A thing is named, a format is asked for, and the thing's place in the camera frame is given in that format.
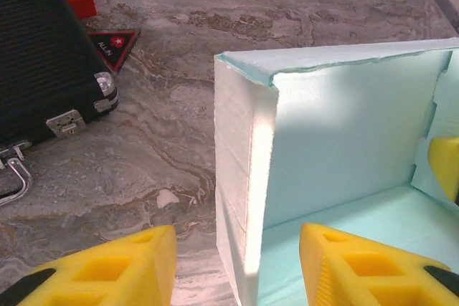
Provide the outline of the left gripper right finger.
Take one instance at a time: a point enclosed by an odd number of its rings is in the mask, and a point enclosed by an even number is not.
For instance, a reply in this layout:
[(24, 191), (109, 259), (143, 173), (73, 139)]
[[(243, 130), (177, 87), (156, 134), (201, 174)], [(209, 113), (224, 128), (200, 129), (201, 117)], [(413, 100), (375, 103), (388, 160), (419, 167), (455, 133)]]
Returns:
[(301, 228), (308, 306), (459, 306), (441, 262), (320, 224)]

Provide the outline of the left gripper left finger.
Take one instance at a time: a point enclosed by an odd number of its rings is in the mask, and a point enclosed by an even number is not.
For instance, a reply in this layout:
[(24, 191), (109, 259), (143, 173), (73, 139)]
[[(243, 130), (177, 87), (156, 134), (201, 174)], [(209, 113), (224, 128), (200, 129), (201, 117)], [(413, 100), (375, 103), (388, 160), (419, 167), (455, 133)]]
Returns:
[(174, 226), (155, 226), (37, 267), (0, 306), (171, 306), (176, 261)]

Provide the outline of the light blue paper box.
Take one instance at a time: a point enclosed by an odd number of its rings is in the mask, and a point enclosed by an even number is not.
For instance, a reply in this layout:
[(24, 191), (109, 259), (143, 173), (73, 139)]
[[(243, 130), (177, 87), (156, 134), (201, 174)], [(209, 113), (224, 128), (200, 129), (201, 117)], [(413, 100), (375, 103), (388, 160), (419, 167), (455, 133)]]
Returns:
[(238, 306), (308, 306), (301, 228), (459, 274), (459, 206), (430, 167), (459, 137), (459, 38), (214, 58), (217, 248)]

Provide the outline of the black red triangle card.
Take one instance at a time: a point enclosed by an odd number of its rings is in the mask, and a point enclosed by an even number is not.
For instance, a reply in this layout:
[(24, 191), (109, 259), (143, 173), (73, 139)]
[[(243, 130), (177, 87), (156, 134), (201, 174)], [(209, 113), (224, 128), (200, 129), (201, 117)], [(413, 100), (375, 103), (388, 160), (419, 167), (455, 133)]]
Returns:
[(88, 36), (104, 63), (113, 72), (119, 73), (140, 33), (140, 30), (89, 32)]

